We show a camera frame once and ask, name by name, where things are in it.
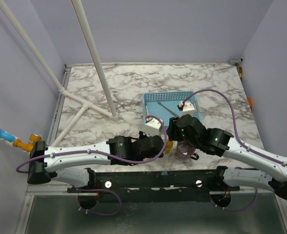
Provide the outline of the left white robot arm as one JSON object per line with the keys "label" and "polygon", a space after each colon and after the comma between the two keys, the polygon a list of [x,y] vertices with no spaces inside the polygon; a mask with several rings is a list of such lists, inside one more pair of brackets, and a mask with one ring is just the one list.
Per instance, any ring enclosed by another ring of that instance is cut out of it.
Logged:
{"label": "left white robot arm", "polygon": [[106,142],[68,148],[48,146],[41,140],[31,150],[27,182],[38,185],[56,180],[89,193],[96,184],[88,165],[144,164],[162,157],[164,150],[160,136],[116,136]]}

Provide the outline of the yellow toothpaste tube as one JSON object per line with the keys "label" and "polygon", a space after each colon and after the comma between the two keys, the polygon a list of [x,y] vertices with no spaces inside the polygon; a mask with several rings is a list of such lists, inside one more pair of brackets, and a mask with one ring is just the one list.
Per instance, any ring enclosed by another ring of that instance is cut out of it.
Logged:
{"label": "yellow toothpaste tube", "polygon": [[166,147],[165,147],[165,153],[168,154],[171,151],[172,147],[173,147],[173,142],[168,140]]}

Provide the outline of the purple mug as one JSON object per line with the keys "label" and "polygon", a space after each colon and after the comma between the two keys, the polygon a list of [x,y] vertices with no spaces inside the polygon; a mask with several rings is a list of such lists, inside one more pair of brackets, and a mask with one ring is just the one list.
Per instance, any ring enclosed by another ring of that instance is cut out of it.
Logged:
{"label": "purple mug", "polygon": [[186,141],[180,141],[175,150],[175,156],[181,160],[198,160],[199,155],[195,152],[196,148],[189,145]]}

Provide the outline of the blue plastic basket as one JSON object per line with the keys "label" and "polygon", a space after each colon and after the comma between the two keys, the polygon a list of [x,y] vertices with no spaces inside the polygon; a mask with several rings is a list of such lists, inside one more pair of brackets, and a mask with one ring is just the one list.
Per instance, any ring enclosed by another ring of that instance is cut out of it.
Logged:
{"label": "blue plastic basket", "polygon": [[146,115],[150,114],[163,120],[165,127],[168,128],[169,120],[174,115],[162,107],[159,102],[179,116],[181,112],[177,105],[192,93],[193,91],[144,93],[142,95],[143,123],[146,123]]}

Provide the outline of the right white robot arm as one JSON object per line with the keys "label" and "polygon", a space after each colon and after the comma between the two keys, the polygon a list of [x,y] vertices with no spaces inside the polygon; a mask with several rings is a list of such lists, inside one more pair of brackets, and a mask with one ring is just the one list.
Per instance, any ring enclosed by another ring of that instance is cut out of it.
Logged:
{"label": "right white robot arm", "polygon": [[253,167],[243,172],[225,169],[224,174],[211,179],[215,190],[222,191],[228,186],[247,186],[272,191],[287,200],[286,156],[248,145],[222,129],[206,128],[191,115],[170,118],[167,135],[171,141],[185,141],[208,155],[230,158]]}

